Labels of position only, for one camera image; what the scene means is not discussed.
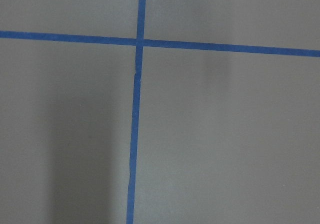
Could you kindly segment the blue tape line lengthwise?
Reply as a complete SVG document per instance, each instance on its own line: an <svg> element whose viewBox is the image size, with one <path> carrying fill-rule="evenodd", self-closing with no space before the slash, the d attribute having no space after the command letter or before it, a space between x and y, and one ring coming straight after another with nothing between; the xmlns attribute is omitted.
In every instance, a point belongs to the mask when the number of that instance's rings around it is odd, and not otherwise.
<svg viewBox="0 0 320 224"><path fill-rule="evenodd" d="M127 208L126 223L134 222L135 210L135 190L136 190L136 171L138 156L138 136L139 136L139 118L140 118L140 99L141 99L141 78L143 67L144 52L144 32L145 32L145 13L146 0L138 0L137 11L137 29L136 29L136 49L135 49L135 74L132 96L132 114L131 114L131 135L130 135L130 154L129 154L129 181L127 189Z"/></svg>

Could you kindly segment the blue tape line crosswise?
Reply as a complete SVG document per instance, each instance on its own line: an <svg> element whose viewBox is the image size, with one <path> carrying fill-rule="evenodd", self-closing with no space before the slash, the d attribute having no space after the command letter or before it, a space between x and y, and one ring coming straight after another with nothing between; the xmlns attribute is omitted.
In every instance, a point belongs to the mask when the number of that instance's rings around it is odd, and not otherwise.
<svg viewBox="0 0 320 224"><path fill-rule="evenodd" d="M19 32L19 31L3 31L3 30L1 31L0 36L1 38L10 38L10 39L113 44L113 45L126 45L126 46L136 46L138 44L141 44L142 46L145 46L145 47L157 47L157 48L210 50L210 51L225 51L225 52L317 57L317 58L319 58L319 55L320 55L319 50L311 50L311 49L294 49L294 48L282 48L282 47L183 42L183 41L151 40L151 39L145 39L143 41L139 41L134 38L124 38L124 37L104 37L104 36Z"/></svg>

